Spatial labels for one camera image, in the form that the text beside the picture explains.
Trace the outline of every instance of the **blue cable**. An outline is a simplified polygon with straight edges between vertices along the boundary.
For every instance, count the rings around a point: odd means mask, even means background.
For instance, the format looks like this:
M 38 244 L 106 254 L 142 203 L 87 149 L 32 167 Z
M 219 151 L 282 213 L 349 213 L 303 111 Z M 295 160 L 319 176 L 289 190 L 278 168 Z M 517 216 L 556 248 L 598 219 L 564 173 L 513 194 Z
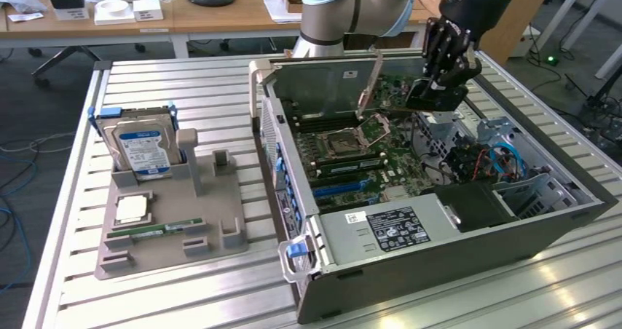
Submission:
M 12 191 L 8 191 L 7 193 L 0 194 L 0 197 L 7 197 L 10 194 L 14 194 L 20 189 L 23 189 L 28 183 L 31 183 L 32 179 L 35 178 L 35 175 L 38 174 L 38 165 L 31 160 L 15 159 L 15 158 L 11 158 L 11 157 L 3 156 L 3 155 L 0 155 L 0 159 L 8 160 L 10 162 L 28 163 L 32 166 L 32 173 L 31 173 L 30 178 Z
M 497 157 L 496 148 L 505 148 L 512 152 L 512 154 L 514 155 L 514 158 L 517 158 L 517 165 L 521 166 L 521 171 L 524 172 L 524 176 L 526 176 L 528 175 L 526 164 L 525 164 L 525 161 L 521 158 L 521 155 L 518 154 L 518 150 L 514 148 L 514 146 L 512 146 L 510 144 L 504 143 L 504 142 L 496 143 L 493 145 L 493 147 L 490 148 L 490 159 L 493 159 L 493 161 L 496 161 L 496 157 Z M 501 173 L 505 172 L 502 166 L 500 165 L 500 163 L 496 163 L 496 169 Z
M 15 224 L 18 226 L 18 230 L 20 231 L 20 236 L 22 236 L 22 241 L 23 241 L 23 248 L 27 251 L 27 267 L 22 271 L 20 275 L 18 278 L 3 288 L 0 289 L 0 295 L 16 284 L 22 281 L 22 279 L 26 277 L 28 272 L 31 271 L 32 267 L 32 255 L 31 255 L 31 247 L 28 246 L 28 239 L 27 239 L 27 234 L 23 231 L 23 226 L 22 226 L 22 220 L 20 218 L 12 213 L 11 210 L 4 209 L 0 207 L 0 211 L 7 214 L 7 216 L 15 221 Z

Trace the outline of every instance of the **motherboard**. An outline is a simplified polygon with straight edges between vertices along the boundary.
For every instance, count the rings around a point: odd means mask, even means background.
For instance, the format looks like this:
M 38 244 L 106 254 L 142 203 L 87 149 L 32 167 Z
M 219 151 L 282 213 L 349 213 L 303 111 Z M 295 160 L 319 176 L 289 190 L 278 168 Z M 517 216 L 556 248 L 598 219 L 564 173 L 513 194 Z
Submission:
M 379 113 L 295 127 L 321 213 L 417 197 L 434 186 L 397 123 Z

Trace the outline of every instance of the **blue pcie slot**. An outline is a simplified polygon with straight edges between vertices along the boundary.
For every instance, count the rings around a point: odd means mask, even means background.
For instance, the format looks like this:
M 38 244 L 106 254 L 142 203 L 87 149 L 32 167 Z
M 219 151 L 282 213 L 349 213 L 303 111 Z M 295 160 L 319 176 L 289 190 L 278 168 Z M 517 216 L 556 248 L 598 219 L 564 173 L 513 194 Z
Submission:
M 355 183 L 347 183 L 346 185 L 329 187 L 326 189 L 317 189 L 313 191 L 313 196 L 325 197 L 325 196 L 333 196 L 335 194 L 341 194 L 346 192 L 362 191 L 366 188 L 367 182 L 370 182 L 370 179 L 362 180 Z

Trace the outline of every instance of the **hard drive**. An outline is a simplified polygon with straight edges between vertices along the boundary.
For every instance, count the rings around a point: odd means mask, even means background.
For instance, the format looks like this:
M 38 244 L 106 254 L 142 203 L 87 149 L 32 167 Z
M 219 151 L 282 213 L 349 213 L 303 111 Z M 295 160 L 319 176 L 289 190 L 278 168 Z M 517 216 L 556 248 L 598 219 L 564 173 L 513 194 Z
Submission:
M 140 181 L 170 176 L 170 167 L 182 163 L 176 142 L 175 107 L 103 108 L 91 123 L 106 142 L 115 168 L 132 170 Z

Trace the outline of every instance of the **hard drive label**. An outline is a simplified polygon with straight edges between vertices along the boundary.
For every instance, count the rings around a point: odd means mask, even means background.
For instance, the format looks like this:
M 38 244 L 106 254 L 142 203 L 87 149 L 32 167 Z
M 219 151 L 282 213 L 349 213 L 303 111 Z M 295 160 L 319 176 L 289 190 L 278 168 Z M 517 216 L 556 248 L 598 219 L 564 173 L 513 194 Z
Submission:
M 167 150 L 159 146 L 163 140 L 160 131 L 127 132 L 119 138 L 136 173 L 155 175 L 170 169 Z
M 385 252 L 430 242 L 430 237 L 411 207 L 367 215 L 367 222 Z

